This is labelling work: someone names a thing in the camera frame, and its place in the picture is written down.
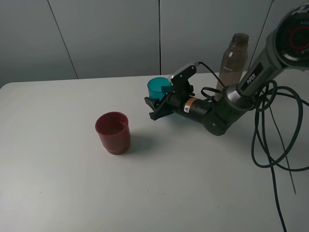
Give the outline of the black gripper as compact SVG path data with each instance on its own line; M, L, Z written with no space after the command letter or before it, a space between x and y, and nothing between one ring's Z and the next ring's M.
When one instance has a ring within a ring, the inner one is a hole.
M175 113L189 113L190 107L196 100L194 93L169 92L161 100L159 98L144 98L145 103L153 110L149 113L151 120L158 120L162 117Z

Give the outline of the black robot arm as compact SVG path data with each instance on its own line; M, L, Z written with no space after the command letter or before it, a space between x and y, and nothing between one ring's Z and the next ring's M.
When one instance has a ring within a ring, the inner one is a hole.
M195 98L188 80L197 72L201 62L188 64L169 77L171 86L162 87L164 96L146 97L152 120L176 113L202 124L213 135L223 135L227 129L258 103L258 91L285 69L304 70L309 67L309 4L304 3L289 11L277 28L267 37L265 48L240 83L225 86L223 90L207 88L221 93L216 101L204 94Z

